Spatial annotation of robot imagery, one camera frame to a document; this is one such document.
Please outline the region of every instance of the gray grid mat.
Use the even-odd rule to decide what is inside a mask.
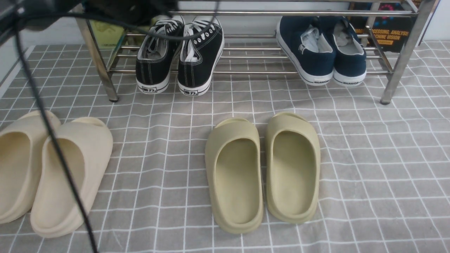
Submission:
[[[119,74],[113,80],[121,100],[112,104],[84,46],[37,46],[29,59],[46,106],[62,122],[99,117],[113,134],[112,158],[90,212],[101,252],[450,250],[450,42],[428,41],[413,54],[388,106],[378,102],[385,77],[347,89],[306,86],[298,76],[216,76],[208,93],[190,98],[176,89],[175,76],[154,96],[136,92],[133,75]],[[257,62],[222,61],[218,68],[293,70],[286,61]],[[25,84],[18,74],[0,99],[2,129],[34,110]],[[212,219],[206,138],[229,117],[255,123],[265,176],[265,127],[284,110],[304,116],[319,134],[317,213],[296,226],[266,211],[255,232],[228,234]],[[1,253],[90,251],[83,227],[42,239],[29,217],[0,225]]]

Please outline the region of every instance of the white rubber sole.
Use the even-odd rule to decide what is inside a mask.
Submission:
[[[333,70],[333,79],[334,81],[344,87],[356,87],[360,85],[367,72],[364,72],[364,74],[357,76],[357,77],[346,77],[344,75],[339,74],[335,69]]]
[[[186,87],[177,80],[178,88],[180,89],[181,93],[183,93],[184,95],[189,96],[189,97],[197,97],[197,96],[201,96],[208,92],[209,87],[211,86],[212,74],[214,73],[214,69],[216,68],[217,63],[219,62],[219,59],[222,56],[222,53],[224,51],[224,46],[225,46],[225,34],[222,29],[222,44],[220,46],[220,52],[216,56],[214,66],[212,66],[211,74],[209,75],[208,80],[201,86],[194,87],[194,88]]]
[[[136,82],[138,84],[138,88],[139,88],[140,92],[142,92],[144,94],[159,94],[167,89],[167,87],[169,86],[169,79],[170,79],[170,71],[167,74],[167,77],[164,79],[164,81],[162,81],[158,84],[155,84],[155,85],[143,84],[140,81],[138,81],[137,78],[136,78]]]
[[[313,76],[308,73],[306,73],[305,70],[303,70],[302,66],[300,65],[300,62],[298,61],[297,57],[294,55],[294,53],[289,49],[286,42],[284,42],[283,38],[280,34],[280,23],[281,20],[277,24],[277,30],[276,30],[276,39],[278,42],[278,45],[280,46],[281,50],[287,55],[287,57],[291,60],[291,62],[294,64],[295,68],[297,69],[297,72],[300,75],[300,78],[308,85],[311,86],[322,86],[330,82],[330,80],[333,78],[333,72],[331,72],[328,75],[325,76]]]

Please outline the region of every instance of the black cable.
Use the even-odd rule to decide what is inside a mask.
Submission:
[[[16,6],[16,10],[18,10],[19,5],[17,2],[15,2],[15,0],[11,0],[15,6]],[[58,144],[58,141],[56,139],[56,135],[53,131],[53,128],[50,124],[50,121],[47,117],[47,114],[45,113],[45,106],[44,103],[42,101],[42,99],[39,96],[39,91],[37,89],[36,83],[33,79],[30,67],[28,65],[27,60],[25,59],[25,56],[23,55],[23,47],[22,47],[22,43],[21,43],[21,39],[20,39],[20,28],[21,28],[21,22],[26,22],[32,19],[40,19],[40,18],[62,18],[62,17],[73,17],[73,18],[83,18],[83,19],[89,19],[89,20],[97,20],[97,21],[102,21],[102,22],[106,22],[106,23],[110,23],[113,25],[117,25],[117,26],[121,26],[123,28],[132,30],[132,31],[138,31],[141,32],[143,34],[149,35],[149,36],[153,36],[153,37],[157,37],[160,39],[165,39],[165,40],[177,40],[177,41],[187,41],[187,40],[191,40],[191,39],[196,39],[197,37],[199,37],[202,33],[206,32],[209,29],[209,26],[213,24],[214,19],[216,18],[217,15],[217,11],[219,9],[219,3],[220,1],[216,1],[216,7],[214,10],[214,14],[211,18],[211,21],[209,22],[209,24],[207,26],[205,26],[204,29],[202,29],[198,34],[192,35],[192,36],[186,36],[186,37],[181,37],[181,36],[167,36],[167,35],[163,35],[163,34],[158,34],[158,33],[153,33],[153,32],[148,32],[145,31],[143,29],[140,29],[137,26],[133,26],[130,24],[127,24],[125,22],[121,22],[121,21],[116,21],[110,18],[104,18],[101,16],[97,16],[97,15],[91,15],[91,14],[78,14],[78,13],[50,13],[50,14],[42,14],[42,15],[29,15],[29,16],[22,16],[20,17],[18,12],[16,12],[16,20],[14,22],[13,27],[8,28],[4,33],[2,33],[0,35],[0,41],[3,42],[3,40],[7,40],[11,35],[15,35],[15,44],[16,44],[16,51],[17,54],[19,56],[19,60],[22,63],[22,67],[23,67],[23,71],[25,73],[25,76],[28,78],[28,83],[30,84],[31,87],[31,91],[33,93],[33,96],[36,100],[36,105],[40,111],[40,114],[42,116],[42,119],[44,121],[45,127],[47,129],[47,132],[50,136],[51,142],[53,144],[53,147],[56,151],[56,154],[58,156],[59,162],[61,163],[63,170],[64,170],[64,174],[67,178],[67,181],[69,183],[69,187],[73,193],[73,197],[75,199],[75,202],[78,206],[78,208],[80,209],[81,212],[81,216],[83,217],[83,221],[84,224],[86,226],[86,230],[88,232],[88,236],[89,236],[89,240],[90,240],[90,244],[92,247],[92,252],[93,253],[99,253],[98,249],[97,249],[97,244],[95,242],[95,237],[94,237],[94,233],[92,230],[92,226],[90,224],[89,218],[87,216],[86,210],[84,209],[83,203],[81,202],[80,196],[78,194],[77,191],[77,186],[75,185],[75,182],[73,181],[73,177],[72,174],[70,172],[70,169],[67,165],[67,162],[64,158],[63,152],[61,150],[61,147]]]
[[[33,96],[36,99],[36,105],[40,111],[42,119],[44,120],[45,127],[47,128],[47,132],[52,141],[53,148],[55,149],[56,154],[58,156],[59,162],[61,163],[61,165],[63,167],[64,174],[66,175],[67,181],[69,182],[69,186],[70,186],[70,189],[72,190],[73,197],[75,198],[76,204],[77,204],[78,208],[80,209],[81,215],[83,216],[86,230],[89,235],[89,240],[91,243],[92,251],[94,253],[98,253],[97,245],[95,243],[94,233],[92,232],[92,226],[89,222],[89,218],[86,214],[86,210],[83,207],[83,204],[81,202],[80,196],[77,191],[77,187],[75,186],[75,183],[73,181],[72,174],[71,174],[69,167],[67,165],[67,162],[64,158],[63,152],[58,144],[58,141],[56,139],[56,136],[54,134],[54,131],[50,124],[50,121],[45,113],[45,106],[39,96],[39,91],[37,89],[36,83],[34,82],[30,67],[28,66],[28,62],[26,61],[25,56],[23,55],[22,43],[20,42],[20,28],[18,26],[18,23],[16,23],[14,25],[14,33],[15,33],[16,50],[17,50],[17,54],[19,55],[20,62],[22,63],[23,71],[25,72],[25,76],[28,78],[28,83],[30,84],[31,90],[33,92]]]
[[[200,32],[198,32],[197,34],[191,35],[191,36],[167,36],[165,34],[160,34],[160,33],[154,33],[154,32],[149,32],[149,31],[145,31],[141,28],[139,28],[138,26],[134,26],[134,25],[130,25],[127,24],[125,22],[122,21],[118,21],[118,20],[114,20],[111,18],[106,18],[106,17],[102,17],[99,15],[95,15],[95,14],[89,14],[89,13],[74,13],[74,12],[69,12],[69,13],[48,13],[48,14],[34,14],[34,15],[25,15],[21,17],[21,22],[26,22],[29,20],[33,20],[33,19],[41,19],[41,18],[82,18],[82,19],[89,19],[89,20],[95,20],[95,21],[101,21],[101,22],[105,22],[105,23],[110,23],[112,25],[116,25],[116,26],[120,26],[123,28],[126,28],[130,31],[137,31],[140,33],[143,33],[145,35],[151,36],[151,37],[155,37],[155,38],[160,38],[160,39],[164,39],[164,40],[170,40],[170,41],[188,41],[188,40],[192,40],[192,39],[197,39],[198,37],[200,37],[200,35],[204,32],[206,32],[209,29],[209,26],[212,25],[214,23],[214,19],[217,16],[217,12],[219,10],[219,6],[220,6],[220,1],[216,1],[216,6],[214,7],[214,11],[213,11],[213,15],[211,20],[209,21],[208,25],[206,25]]]

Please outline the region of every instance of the shoe rack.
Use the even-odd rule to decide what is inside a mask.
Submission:
[[[257,4],[257,2],[276,2],[277,0],[242,0],[240,2],[253,2]],[[282,0],[287,2],[311,2],[311,0]],[[319,2],[346,2],[342,0],[320,0]],[[324,11],[311,11],[311,10],[270,10],[270,11],[251,11],[251,10],[222,10],[217,13],[218,16],[362,16],[368,17],[365,34],[359,35],[362,39],[363,45],[367,45],[368,40],[373,41],[374,47],[365,47],[367,52],[373,52],[373,54],[368,55],[368,60],[378,60],[380,65],[382,66],[381,70],[371,70],[367,71],[368,75],[386,75],[388,78],[388,83],[385,87],[383,94],[381,95],[381,104],[387,105],[390,104],[392,100],[392,96],[394,95],[395,90],[400,82],[400,79],[405,71],[406,65],[409,62],[409,59],[413,53],[414,48],[416,47],[418,41],[421,39],[422,31],[427,24],[427,20],[433,14],[437,3],[439,0],[422,0],[422,3],[419,8],[416,8],[413,4],[412,0],[353,0],[353,2],[365,2],[372,3],[371,10],[324,10]],[[400,3],[402,4],[404,10],[403,11],[380,11],[378,10],[381,3]],[[82,7],[79,5],[75,8],[74,11],[81,12]],[[213,15],[213,11],[196,11],[196,10],[181,10],[178,12],[174,12],[174,15],[190,15],[190,16],[198,16],[198,15]],[[396,61],[394,67],[391,66],[389,61],[387,60],[386,55],[381,50],[380,45],[377,43],[375,39],[375,35],[372,33],[372,26],[374,24],[376,17],[404,17],[404,18],[416,18],[416,22],[409,34],[409,38],[406,41],[402,51],[399,54],[399,57]],[[137,50],[140,45],[135,43],[135,39],[137,37],[144,36],[143,34],[132,33],[125,31],[120,38],[118,44],[113,50],[109,62],[105,64],[97,42],[95,41],[95,37],[92,32],[92,28],[90,27],[90,23],[84,20],[77,20],[78,26],[80,28],[81,34],[86,42],[86,45],[89,49],[89,52],[92,56],[93,62],[97,68],[100,79],[102,80],[102,84],[108,94],[109,100],[111,102],[117,102],[119,97],[117,95],[116,89],[114,87],[113,82],[111,81],[111,76],[115,73],[126,73],[126,74],[134,74],[135,70],[130,69],[119,69],[117,68],[117,63],[119,59],[122,58],[136,58]],[[275,38],[274,34],[264,34],[264,35],[226,35],[226,39],[270,39]],[[278,47],[264,47],[264,48],[225,48],[225,51],[270,51],[270,50],[281,50]],[[221,57],[222,59],[232,60],[232,59],[287,59],[287,56],[279,55],[249,55],[249,56],[231,56],[224,55]],[[283,71],[214,71],[214,74],[225,74],[225,75],[298,75],[297,72],[283,72]]]

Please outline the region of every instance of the slide sandal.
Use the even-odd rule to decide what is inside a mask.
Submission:
[[[82,117],[56,130],[86,212],[94,203],[111,152],[113,136],[99,119]],[[83,224],[63,168],[48,138],[42,150],[42,176],[31,210],[31,226],[40,236],[66,235]]]
[[[278,113],[266,136],[267,207],[278,219],[312,218],[319,195],[320,146],[314,127],[293,113]]]
[[[205,161],[214,220],[233,234],[262,222],[260,146],[256,127],[243,118],[219,123],[206,142]]]
[[[59,119],[47,111],[54,128]],[[0,132],[0,224],[31,209],[42,171],[42,145],[48,134],[39,111],[22,116]]]

